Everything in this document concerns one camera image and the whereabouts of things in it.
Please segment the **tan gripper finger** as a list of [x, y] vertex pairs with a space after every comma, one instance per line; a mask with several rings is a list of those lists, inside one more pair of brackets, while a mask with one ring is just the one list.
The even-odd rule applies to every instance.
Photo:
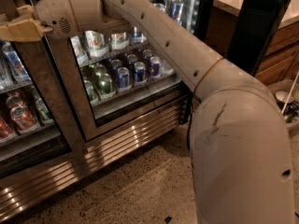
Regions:
[[17, 11], [20, 16], [25, 18], [33, 18], [34, 17], [34, 8], [30, 5], [24, 5], [17, 8]]
[[4, 22], [0, 25], [0, 38], [9, 42], [36, 42], [53, 28], [34, 19]]

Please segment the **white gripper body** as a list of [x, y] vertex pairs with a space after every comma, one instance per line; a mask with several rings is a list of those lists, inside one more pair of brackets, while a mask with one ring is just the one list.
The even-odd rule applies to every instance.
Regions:
[[51, 28], [48, 35], [52, 38], [68, 38], [78, 32], [69, 0], [40, 0], [35, 5], [35, 15], [46, 28]]

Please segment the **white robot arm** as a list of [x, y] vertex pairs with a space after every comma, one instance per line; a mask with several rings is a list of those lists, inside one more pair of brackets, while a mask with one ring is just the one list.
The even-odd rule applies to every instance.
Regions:
[[199, 224], [295, 224], [288, 130], [270, 90], [190, 34], [149, 0], [40, 0], [4, 7], [1, 37], [38, 41], [71, 31], [134, 25], [200, 99], [191, 125]]

